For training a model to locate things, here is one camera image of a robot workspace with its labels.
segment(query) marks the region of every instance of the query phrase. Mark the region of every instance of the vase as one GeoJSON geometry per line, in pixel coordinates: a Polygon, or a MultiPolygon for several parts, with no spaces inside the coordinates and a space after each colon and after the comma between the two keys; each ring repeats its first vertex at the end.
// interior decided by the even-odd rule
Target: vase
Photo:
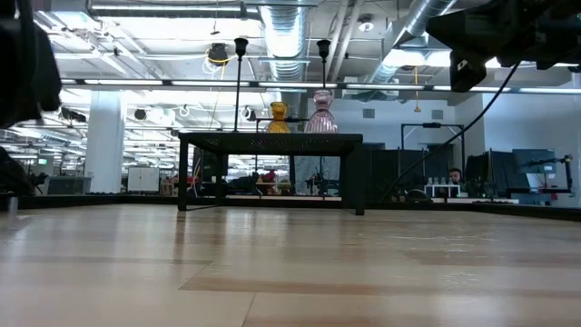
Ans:
{"type": "Polygon", "coordinates": [[[315,91],[312,96],[316,111],[310,117],[305,133],[337,134],[339,129],[335,123],[335,117],[330,113],[329,107],[333,101],[333,94],[329,90],[315,91]]]}
{"type": "Polygon", "coordinates": [[[272,122],[266,130],[266,133],[290,133],[291,129],[284,121],[284,116],[287,113],[287,104],[283,102],[273,102],[272,108],[272,122]]]}

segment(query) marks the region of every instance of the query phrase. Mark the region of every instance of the wall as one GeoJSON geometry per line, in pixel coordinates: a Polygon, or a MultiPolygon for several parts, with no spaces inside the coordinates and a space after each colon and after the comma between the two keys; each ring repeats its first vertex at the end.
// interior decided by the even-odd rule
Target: wall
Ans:
{"type": "MultiPolygon", "coordinates": [[[[455,109],[456,124],[470,124],[482,112],[482,109],[484,109],[482,104],[482,94],[475,94],[458,104],[455,109]]],[[[470,155],[483,154],[486,151],[484,126],[484,120],[480,120],[464,134],[466,158],[470,155]]],[[[456,167],[462,165],[460,141],[454,143],[454,163],[456,167]]]]}
{"type": "MultiPolygon", "coordinates": [[[[487,103],[492,94],[484,95],[487,103]]],[[[486,148],[554,149],[558,157],[573,155],[571,163],[575,197],[560,194],[554,205],[578,206],[581,156],[581,107],[571,95],[502,94],[485,116],[486,148]]],[[[557,165],[556,179],[549,184],[566,186],[565,166],[557,165]]]]}
{"type": "MultiPolygon", "coordinates": [[[[366,143],[384,143],[386,149],[401,147],[401,124],[430,123],[431,111],[444,110],[443,124],[454,124],[454,107],[446,101],[419,101],[420,113],[415,113],[415,101],[401,104],[396,101],[371,101],[362,103],[356,100],[337,99],[331,105],[330,111],[335,116],[339,130],[343,134],[363,134],[366,143]],[[363,109],[375,109],[375,119],[364,119],[363,109]]],[[[313,114],[315,106],[309,104],[309,115],[313,114]]],[[[426,144],[444,143],[453,134],[445,128],[439,130],[416,129],[405,142],[406,149],[425,148],[426,144]]]]}

